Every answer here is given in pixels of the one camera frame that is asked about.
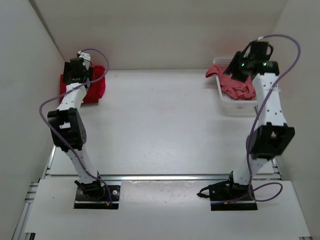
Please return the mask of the white plastic laundry basket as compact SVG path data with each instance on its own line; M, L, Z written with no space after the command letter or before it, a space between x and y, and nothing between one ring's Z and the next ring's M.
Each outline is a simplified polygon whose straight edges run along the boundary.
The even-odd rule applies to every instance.
M223 67L227 67L231 60L232 56L217 56L213 58L213 64L218 64ZM220 96L220 100L222 102L222 106L225 107L226 110L231 109L240 109L242 111L253 111L255 107L258 105L256 100L235 100L229 97L226 93L224 93L221 89L220 79L217 75L215 75L215 80L217 83L217 88Z

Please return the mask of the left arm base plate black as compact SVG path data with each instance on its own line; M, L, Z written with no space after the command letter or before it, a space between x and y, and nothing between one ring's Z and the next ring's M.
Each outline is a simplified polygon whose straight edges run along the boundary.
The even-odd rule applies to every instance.
M85 194L80 187L77 187L73 208L92 209L92 210L118 210L120 203L120 184L108 186L110 194L106 189L94 193L93 196Z

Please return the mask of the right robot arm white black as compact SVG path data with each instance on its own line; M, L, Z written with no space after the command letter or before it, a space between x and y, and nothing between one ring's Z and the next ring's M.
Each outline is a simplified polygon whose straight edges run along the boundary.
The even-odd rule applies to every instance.
M276 156L280 156L295 135L284 117L278 81L278 63L271 61L273 47L267 41L252 41L238 51L224 74L233 80L251 79L256 92L257 114L246 140L246 156L242 167L229 175L224 193L230 200L238 199L248 188L260 169Z

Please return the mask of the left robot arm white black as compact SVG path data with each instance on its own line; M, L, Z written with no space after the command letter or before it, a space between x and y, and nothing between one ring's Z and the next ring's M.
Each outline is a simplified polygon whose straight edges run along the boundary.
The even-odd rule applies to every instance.
M66 91L56 110L47 114L48 123L53 127L53 143L71 160L79 179L75 184L83 195L98 201L106 196L106 190L98 180L99 173L93 175L93 166L85 149L87 133L79 109L87 95L94 69L90 66L88 54L77 54L77 57L64 63L62 82Z

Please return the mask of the aluminium frame rail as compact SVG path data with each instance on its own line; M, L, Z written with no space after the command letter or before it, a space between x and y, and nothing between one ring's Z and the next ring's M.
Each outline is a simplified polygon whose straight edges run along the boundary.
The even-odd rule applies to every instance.
M56 164L57 166L62 166L60 161L61 151L57 150L55 146L53 146L50 150L49 157L46 161L46 165L44 171L42 173L41 179L46 178L68 178L74 177L74 174L55 174L51 170L52 164ZM259 173L254 179L257 181L281 181L284 184L286 181L284 179L281 170L279 169L278 163L276 160L272 160L267 165L267 170L263 170L262 173ZM104 176L106 181L112 182L123 182L123 181L162 181L162 182L170 182L170 181L222 181L227 178L227 175L224 171L216 171L211 174L199 173L199 174L168 174L165 172L158 172L157 174L111 174ZM38 183L32 182L27 191L27 195L24 200L24 207L20 214L18 223L15 227L14 233L12 235L13 240L32 240L34 239L34 233L26 233L25 228L28 221L29 213L31 211L32 203L35 199L35 195L38 189Z

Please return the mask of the salmon pink t shirt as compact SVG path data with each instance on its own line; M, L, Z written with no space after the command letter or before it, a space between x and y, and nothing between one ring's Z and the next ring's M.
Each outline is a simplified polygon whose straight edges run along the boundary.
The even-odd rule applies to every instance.
M226 66L214 63L210 66L205 74L206 78L218 76L220 89L234 100L253 101L256 99L256 91L252 84L251 78L248 77L246 82L240 82L232 79L231 74L224 74Z

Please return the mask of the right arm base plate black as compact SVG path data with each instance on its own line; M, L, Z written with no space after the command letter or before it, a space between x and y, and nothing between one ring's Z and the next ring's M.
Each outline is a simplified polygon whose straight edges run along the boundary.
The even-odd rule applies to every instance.
M210 200L211 211L257 211L258 206L247 190L230 189L226 181L210 184L197 194Z

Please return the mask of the dark red t shirt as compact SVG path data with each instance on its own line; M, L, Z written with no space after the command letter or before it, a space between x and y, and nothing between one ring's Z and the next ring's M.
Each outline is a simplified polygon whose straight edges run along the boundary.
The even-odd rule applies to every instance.
M105 72L102 65L93 67L93 80L98 79ZM98 104L99 100L103 97L106 90L106 77L104 76L100 81L92 83L87 95L83 99L82 105Z

